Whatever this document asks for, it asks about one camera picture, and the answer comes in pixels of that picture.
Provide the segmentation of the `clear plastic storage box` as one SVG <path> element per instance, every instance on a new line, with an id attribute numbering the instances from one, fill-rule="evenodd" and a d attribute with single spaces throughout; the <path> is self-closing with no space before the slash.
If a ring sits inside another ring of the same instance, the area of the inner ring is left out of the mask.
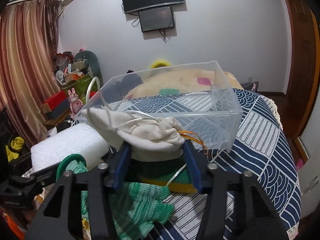
<path id="1" fill-rule="evenodd" d="M 235 88 L 146 96 L 125 99 L 120 91 L 124 75 L 107 81 L 88 106 L 113 111 L 141 111 L 156 117 L 172 116 L 182 127 L 196 133 L 210 150 L 231 151 L 243 114 Z"/>

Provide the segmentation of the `yellow green sponge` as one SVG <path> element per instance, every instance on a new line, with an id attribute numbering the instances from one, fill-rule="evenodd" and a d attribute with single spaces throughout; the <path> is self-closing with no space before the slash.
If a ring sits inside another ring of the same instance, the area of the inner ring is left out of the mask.
<path id="1" fill-rule="evenodd" d="M 150 163 L 141 168 L 138 178 L 143 183 L 168 187 L 174 193 L 196 193 L 186 164 Z"/>

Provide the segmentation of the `black clothing pile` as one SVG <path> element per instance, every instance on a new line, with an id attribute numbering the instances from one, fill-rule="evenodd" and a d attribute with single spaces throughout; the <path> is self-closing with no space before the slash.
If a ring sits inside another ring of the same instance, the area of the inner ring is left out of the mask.
<path id="1" fill-rule="evenodd" d="M 122 96 L 127 96 L 128 92 L 142 83 L 143 81 L 139 75 L 134 74 L 132 70 L 128 70 L 119 85 Z"/>

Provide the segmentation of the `striped pink curtain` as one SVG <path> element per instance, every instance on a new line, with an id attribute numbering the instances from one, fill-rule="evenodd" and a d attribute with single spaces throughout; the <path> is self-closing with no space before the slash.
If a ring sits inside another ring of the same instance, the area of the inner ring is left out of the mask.
<path id="1" fill-rule="evenodd" d="M 47 8 L 46 0 L 28 0 L 1 13 L 1 106 L 29 146 L 46 138 L 41 105 L 60 90 Z"/>

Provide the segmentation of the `green knit glove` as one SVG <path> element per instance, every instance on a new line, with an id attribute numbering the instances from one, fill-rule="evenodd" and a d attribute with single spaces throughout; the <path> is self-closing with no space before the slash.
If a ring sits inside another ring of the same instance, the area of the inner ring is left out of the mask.
<path id="1" fill-rule="evenodd" d="M 63 173 L 74 174 L 88 171 L 86 161 L 80 154 L 71 154 L 57 168 L 56 181 Z M 144 183 L 124 183 L 118 194 L 110 195 L 113 222 L 119 239 L 145 238 L 154 228 L 154 222 L 164 224 L 170 218 L 174 206 L 165 203 L 170 191 L 166 186 Z M 89 222 L 88 191 L 81 191 L 81 218 Z"/>

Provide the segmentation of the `white foam block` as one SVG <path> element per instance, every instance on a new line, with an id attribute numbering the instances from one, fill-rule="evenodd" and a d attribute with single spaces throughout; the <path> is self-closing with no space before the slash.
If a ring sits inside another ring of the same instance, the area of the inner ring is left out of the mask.
<path id="1" fill-rule="evenodd" d="M 69 127 L 30 149 L 33 172 L 60 163 L 71 154 L 80 154 L 90 170 L 109 151 L 108 143 L 86 123 Z"/>

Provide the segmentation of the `grey green cushion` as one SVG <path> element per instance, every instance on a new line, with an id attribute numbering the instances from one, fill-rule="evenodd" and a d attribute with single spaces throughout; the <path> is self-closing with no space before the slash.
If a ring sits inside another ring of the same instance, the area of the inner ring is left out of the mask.
<path id="1" fill-rule="evenodd" d="M 91 72 L 93 74 L 92 77 L 94 76 L 99 77 L 100 84 L 103 85 L 104 82 L 103 82 L 103 76 L 100 70 L 100 64 L 97 56 L 93 52 L 89 50 L 83 50 L 77 53 L 73 57 L 73 60 L 74 60 L 74 63 L 85 60 L 84 65 L 91 69 Z"/>

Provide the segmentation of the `red box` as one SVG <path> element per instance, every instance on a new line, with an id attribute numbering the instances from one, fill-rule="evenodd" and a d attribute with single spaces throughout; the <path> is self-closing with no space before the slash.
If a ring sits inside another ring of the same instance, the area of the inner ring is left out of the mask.
<path id="1" fill-rule="evenodd" d="M 55 93 L 53 96 L 49 97 L 41 106 L 41 111 L 43 113 L 52 112 L 56 107 L 67 98 L 64 91 Z"/>

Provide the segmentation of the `yellow foam tube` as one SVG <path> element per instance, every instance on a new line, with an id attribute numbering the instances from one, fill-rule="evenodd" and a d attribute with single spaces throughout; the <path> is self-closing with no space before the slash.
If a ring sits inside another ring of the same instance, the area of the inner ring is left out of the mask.
<path id="1" fill-rule="evenodd" d="M 168 67 L 168 66 L 171 66 L 171 63 L 166 61 L 166 60 L 163 60 L 163 59 L 160 59 L 160 60 L 156 60 L 151 66 L 150 66 L 150 69 L 156 69 L 156 68 L 160 68 L 160 67 Z"/>

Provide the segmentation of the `small black wall monitor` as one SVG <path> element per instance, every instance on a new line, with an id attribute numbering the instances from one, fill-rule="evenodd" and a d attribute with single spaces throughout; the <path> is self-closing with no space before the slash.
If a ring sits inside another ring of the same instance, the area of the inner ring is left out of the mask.
<path id="1" fill-rule="evenodd" d="M 143 33 L 175 27 L 174 12 L 170 6 L 142 10 L 138 15 Z"/>

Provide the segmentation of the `blue patterned tablecloth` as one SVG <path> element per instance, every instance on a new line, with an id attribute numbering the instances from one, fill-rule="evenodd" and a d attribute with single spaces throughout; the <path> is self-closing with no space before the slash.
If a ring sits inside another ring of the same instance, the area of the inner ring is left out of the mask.
<path id="1" fill-rule="evenodd" d="M 228 172 L 255 174 L 289 239 L 294 239 L 300 220 L 300 185 L 276 106 L 257 93 L 234 91 L 243 110 L 234 144 L 230 152 L 209 149 L 208 160 Z"/>

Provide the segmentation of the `pink rabbit toy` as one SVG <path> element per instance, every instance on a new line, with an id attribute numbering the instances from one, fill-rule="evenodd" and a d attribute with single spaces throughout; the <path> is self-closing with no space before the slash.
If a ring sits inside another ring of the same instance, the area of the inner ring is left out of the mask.
<path id="1" fill-rule="evenodd" d="M 68 98 L 71 108 L 71 113 L 76 115 L 83 107 L 83 102 L 79 99 L 78 94 L 75 91 L 75 88 L 68 90 Z"/>

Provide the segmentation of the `floral yellow cloth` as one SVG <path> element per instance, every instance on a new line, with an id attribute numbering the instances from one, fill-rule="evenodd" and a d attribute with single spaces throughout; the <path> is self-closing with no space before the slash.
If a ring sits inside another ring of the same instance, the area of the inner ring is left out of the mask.
<path id="1" fill-rule="evenodd" d="M 91 240 L 89 222 L 84 217 L 82 217 L 81 222 L 82 222 L 82 231 L 83 231 L 84 240 Z"/>

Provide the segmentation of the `wooden door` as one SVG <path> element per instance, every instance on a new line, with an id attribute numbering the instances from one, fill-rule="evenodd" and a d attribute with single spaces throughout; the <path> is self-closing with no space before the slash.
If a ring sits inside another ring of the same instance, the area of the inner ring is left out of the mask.
<path id="1" fill-rule="evenodd" d="M 319 32 L 317 20 L 305 0 L 285 2 L 290 19 L 292 55 L 284 132 L 294 139 L 306 126 L 317 93 Z"/>

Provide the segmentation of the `green storage box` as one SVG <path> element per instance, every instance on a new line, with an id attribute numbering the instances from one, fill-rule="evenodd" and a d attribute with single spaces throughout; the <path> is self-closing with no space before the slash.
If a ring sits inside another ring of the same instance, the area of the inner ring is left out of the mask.
<path id="1" fill-rule="evenodd" d="M 61 90 L 64 91 L 66 95 L 68 95 L 67 90 L 71 90 L 72 88 L 74 88 L 76 94 L 78 94 L 79 96 L 82 96 L 86 94 L 87 88 L 91 83 L 91 81 L 92 81 L 91 77 L 89 75 L 85 75 L 80 77 L 78 80 L 71 81 L 66 85 L 63 85 L 61 87 Z"/>

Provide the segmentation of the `cream drawstring pouch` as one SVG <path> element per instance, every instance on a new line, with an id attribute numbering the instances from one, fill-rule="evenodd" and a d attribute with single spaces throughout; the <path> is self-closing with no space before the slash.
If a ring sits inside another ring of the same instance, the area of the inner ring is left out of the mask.
<path id="1" fill-rule="evenodd" d="M 183 154 L 182 125 L 173 117 L 153 117 L 139 111 L 117 112 L 87 108 L 80 111 L 102 138 L 119 150 L 124 142 L 132 147 L 132 159 L 167 161 Z"/>

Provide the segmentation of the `beige floral blanket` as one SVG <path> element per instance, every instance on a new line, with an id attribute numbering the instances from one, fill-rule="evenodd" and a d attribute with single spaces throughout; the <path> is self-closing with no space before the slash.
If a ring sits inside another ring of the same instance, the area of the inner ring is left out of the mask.
<path id="1" fill-rule="evenodd" d="M 125 99 L 210 91 L 213 87 L 243 89 L 235 76 L 223 71 L 215 61 L 160 67 L 136 74 L 142 83 L 125 92 Z"/>

